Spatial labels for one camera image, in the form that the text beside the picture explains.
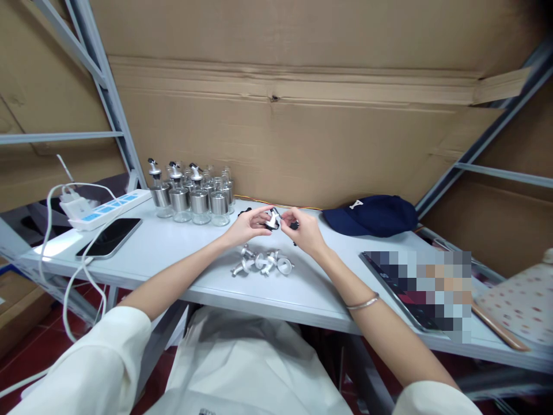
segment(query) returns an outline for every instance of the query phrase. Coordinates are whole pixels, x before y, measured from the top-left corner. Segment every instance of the cap logo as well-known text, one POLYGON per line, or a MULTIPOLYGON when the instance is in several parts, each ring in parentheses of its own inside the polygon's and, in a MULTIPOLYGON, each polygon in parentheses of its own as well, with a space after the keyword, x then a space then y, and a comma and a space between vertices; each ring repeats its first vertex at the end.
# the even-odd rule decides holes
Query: cap logo
POLYGON ((363 202, 357 200, 357 201, 355 201, 355 203, 353 205, 350 206, 350 209, 353 210, 354 207, 362 205, 362 204, 363 204, 363 202))

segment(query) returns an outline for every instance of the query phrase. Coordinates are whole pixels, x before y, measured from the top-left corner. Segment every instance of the left hand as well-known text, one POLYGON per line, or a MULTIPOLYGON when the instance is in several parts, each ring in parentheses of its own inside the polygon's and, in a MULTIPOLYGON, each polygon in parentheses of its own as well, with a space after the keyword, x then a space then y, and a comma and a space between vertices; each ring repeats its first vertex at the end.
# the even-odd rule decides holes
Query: left hand
POLYGON ((240 214, 221 238, 229 247, 235 247, 245 244, 255 236, 270 236, 271 231, 265 228, 264 222, 271 219, 265 211, 272 208, 273 206, 267 205, 240 214))

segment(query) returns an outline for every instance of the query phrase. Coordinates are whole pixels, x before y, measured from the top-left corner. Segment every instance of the white table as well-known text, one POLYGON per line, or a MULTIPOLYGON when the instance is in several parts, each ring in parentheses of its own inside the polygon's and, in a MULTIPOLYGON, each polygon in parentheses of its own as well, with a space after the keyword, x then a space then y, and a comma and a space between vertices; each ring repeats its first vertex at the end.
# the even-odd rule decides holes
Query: white table
MULTIPOLYGON (((231 222, 241 210, 256 208, 261 203, 237 201, 231 222)), ((319 216, 321 213, 308 211, 319 216)), ((131 209, 122 217, 143 219, 142 225, 112 258, 93 261, 89 270, 98 283, 135 289, 162 269, 213 241, 228 227, 217 228, 211 224, 179 224, 169 219, 160 219, 154 213, 153 201, 149 200, 131 209)), ((425 241, 412 232, 381 239, 376 237, 349 237, 333 231, 320 220, 321 232, 345 264, 410 325, 426 345, 462 356, 502 363, 540 372, 553 372, 551 349, 534 349, 528 353, 516 352, 506 346, 482 321, 472 317, 472 343, 456 344, 443 334, 429 334, 415 329, 395 302, 376 280, 359 257, 362 251, 424 251, 433 250, 425 241)), ((71 230, 47 246, 44 270, 62 276, 72 275, 79 262, 75 254, 88 244, 97 231, 77 232, 71 230)), ((359 330, 344 307, 337 291, 317 263, 280 230, 270 237, 256 237, 250 241, 251 249, 268 251, 281 249, 296 265, 289 276, 274 270, 265 278, 255 272, 243 273, 233 278, 230 270, 240 261, 238 249, 221 255, 194 284, 183 294, 186 301, 245 311, 268 318, 359 334, 359 330)), ((21 257, 29 267, 37 269, 40 247, 21 257)), ((77 278, 85 279, 81 272, 77 278)))

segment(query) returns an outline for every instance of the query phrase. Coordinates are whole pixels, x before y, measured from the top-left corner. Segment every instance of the metal shelving unit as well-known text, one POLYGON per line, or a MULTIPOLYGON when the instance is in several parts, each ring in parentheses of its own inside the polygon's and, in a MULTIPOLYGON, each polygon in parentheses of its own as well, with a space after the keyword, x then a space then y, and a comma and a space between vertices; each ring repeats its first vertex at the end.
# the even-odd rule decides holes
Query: metal shelving unit
POLYGON ((140 168, 137 151, 132 141, 131 131, 123 111, 123 105, 113 75, 109 67, 102 40, 92 8, 88 0, 66 0, 67 9, 73 21, 77 37, 61 18, 49 0, 34 0, 48 21, 52 24, 65 46, 89 70, 96 84, 100 100, 104 106, 111 131, 91 133, 48 133, 48 134, 3 134, 0 144, 33 143, 43 141, 63 141, 74 139, 114 137, 121 151, 129 175, 134 171, 142 188, 146 188, 146 178, 140 168))
POLYGON ((505 112, 482 134, 482 136, 467 150, 467 152, 441 177, 441 179, 428 191, 428 193, 416 205, 419 219, 436 204, 438 200, 449 190, 453 183, 465 171, 496 176, 518 182, 553 188, 553 179, 524 173, 500 170, 474 164, 478 156, 497 137, 505 126, 514 118, 524 105, 553 75, 553 36, 546 38, 534 51, 524 64, 532 70, 524 85, 522 92, 517 97, 491 103, 493 108, 504 108, 505 112))
MULTIPOLYGON (((137 151, 132 141, 123 105, 113 75, 109 67, 108 58, 100 39, 100 33, 92 8, 88 0, 66 0, 66 6, 75 28, 75 34, 61 18, 49 0, 34 0, 35 5, 52 24, 65 46, 89 70, 96 84, 105 114, 108 118, 111 131, 90 133, 48 133, 48 134, 2 134, 0 144, 33 143, 44 141, 63 141, 75 139, 111 138, 117 141, 121 156, 129 174, 128 191, 134 190, 137 184, 147 188, 144 173, 140 168, 137 151)), ((58 301, 63 302, 64 289, 44 284, 35 270, 24 266, 20 255, 29 251, 31 246, 21 238, 3 219, 0 218, 0 254, 18 267, 29 279, 40 285, 58 301)), ((59 276, 45 273, 46 279, 55 286, 66 286, 66 282, 59 276)), ((69 309, 89 324, 94 323, 96 310, 76 290, 71 290, 69 309)))

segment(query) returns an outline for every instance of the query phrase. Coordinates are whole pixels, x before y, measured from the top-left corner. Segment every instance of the silver bracelet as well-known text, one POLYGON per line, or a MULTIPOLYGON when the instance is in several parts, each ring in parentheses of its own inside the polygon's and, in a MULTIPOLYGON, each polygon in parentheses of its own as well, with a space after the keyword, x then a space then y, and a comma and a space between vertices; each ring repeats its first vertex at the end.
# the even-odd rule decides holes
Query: silver bracelet
POLYGON ((367 301, 366 303, 363 303, 363 304, 359 304, 359 305, 352 305, 351 307, 349 307, 348 305, 346 306, 346 308, 348 310, 360 310, 361 308, 365 308, 365 307, 368 307, 370 305, 373 305, 374 303, 376 303, 376 301, 378 300, 378 298, 380 297, 380 294, 378 294, 376 291, 374 292, 376 295, 374 296, 373 299, 370 299, 369 301, 367 301))

